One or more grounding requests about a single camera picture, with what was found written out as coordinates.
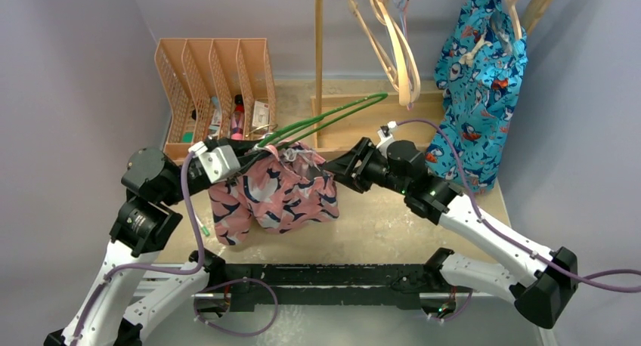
pink fabric with whale print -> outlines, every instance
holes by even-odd
[[[236,179],[209,188],[216,237],[236,245],[247,237],[252,217],[269,233],[286,233],[306,221],[325,222],[339,217],[336,184],[321,170],[325,160],[299,142],[261,159]]]

gray wall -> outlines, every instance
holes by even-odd
[[[42,344],[77,310],[169,107],[134,0],[0,0],[0,335]]]
[[[383,45],[389,45],[369,4],[361,1],[361,13],[371,19],[370,28],[379,34]],[[451,33],[464,1],[412,0],[408,36],[424,75],[432,76],[439,49]],[[136,2],[156,38],[265,37],[269,40],[275,76],[314,76],[314,0]],[[324,76],[385,76],[367,37],[348,9],[347,0],[324,0]]]
[[[577,252],[582,274],[641,267],[638,1],[555,0],[532,36],[500,173],[514,227]],[[580,286],[559,344],[639,344],[639,310],[639,294]]]

blue fabric with penguin print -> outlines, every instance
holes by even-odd
[[[469,0],[463,5],[434,74],[436,85],[444,89],[440,128],[456,148],[475,193],[494,187],[528,62],[525,31],[516,41],[500,1]],[[465,54],[482,38],[488,44],[466,60]],[[461,184],[452,150],[439,134],[426,151],[426,164],[438,176]]]

clothing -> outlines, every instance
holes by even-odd
[[[501,0],[469,0],[436,64],[436,85],[444,89],[440,127],[452,140],[475,193],[490,190],[496,181],[528,62],[522,32],[516,41]],[[487,43],[475,48],[482,40]],[[426,164],[438,176],[462,184],[453,151],[438,133],[426,151]]]
[[[269,233],[286,233],[306,221],[325,222],[339,217],[336,184],[320,170],[325,160],[302,143],[259,160],[235,184],[209,188],[218,241],[236,245],[245,240],[252,218]]]

wooden table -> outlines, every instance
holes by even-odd
[[[309,98],[314,94],[313,81],[277,81],[276,84],[280,125],[311,115]],[[386,81],[324,81],[326,94],[389,90]],[[486,212],[509,224],[499,184],[478,201]],[[207,194],[196,195],[194,205],[199,217],[212,229]],[[412,214],[402,196],[392,191],[374,187],[368,193],[359,194],[339,185],[339,209],[340,218],[332,223],[313,223],[285,235],[267,234],[254,224],[247,240],[238,246],[223,246],[214,236],[205,238],[205,244],[210,251],[236,263],[423,263],[441,246],[470,258],[492,261],[462,237]],[[177,205],[175,210],[185,214],[184,204]],[[185,216],[159,262],[182,263],[195,248],[194,235]]]

